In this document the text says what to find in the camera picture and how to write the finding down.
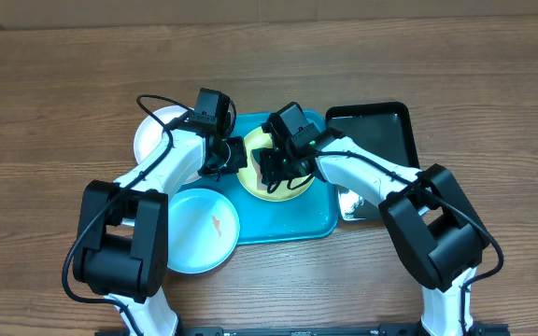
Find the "yellow green plate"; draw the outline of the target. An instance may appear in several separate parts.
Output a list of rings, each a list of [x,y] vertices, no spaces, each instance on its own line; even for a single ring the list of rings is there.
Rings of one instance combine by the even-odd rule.
[[[271,137],[268,133],[264,133],[262,127],[259,126],[244,137],[244,145],[247,152],[247,166],[239,169],[236,175],[245,190],[253,196],[269,202],[284,202],[303,194],[314,181],[314,177],[311,175],[309,182],[298,189],[289,189],[287,182],[284,181],[278,186],[275,192],[268,193],[266,191],[267,186],[262,183],[260,165],[254,159],[252,150],[272,148],[273,143]]]

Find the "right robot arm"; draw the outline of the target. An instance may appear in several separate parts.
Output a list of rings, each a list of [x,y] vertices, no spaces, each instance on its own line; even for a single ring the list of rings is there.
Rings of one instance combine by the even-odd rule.
[[[420,331],[476,332],[470,292],[485,277],[477,271],[484,250],[499,245],[447,168],[434,164],[422,171],[393,163],[342,134],[272,142],[252,151],[268,192],[313,176],[359,194],[378,208],[401,263],[422,287]]]

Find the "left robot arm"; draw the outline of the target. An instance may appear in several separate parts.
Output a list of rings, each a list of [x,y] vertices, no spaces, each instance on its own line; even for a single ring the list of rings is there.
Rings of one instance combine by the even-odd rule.
[[[62,270],[74,301],[110,304],[128,335],[174,335],[177,314],[162,283],[168,259],[169,202],[186,179],[221,158],[228,173],[246,165],[244,140],[194,129],[164,129],[161,142],[132,171],[84,190],[76,241]]]

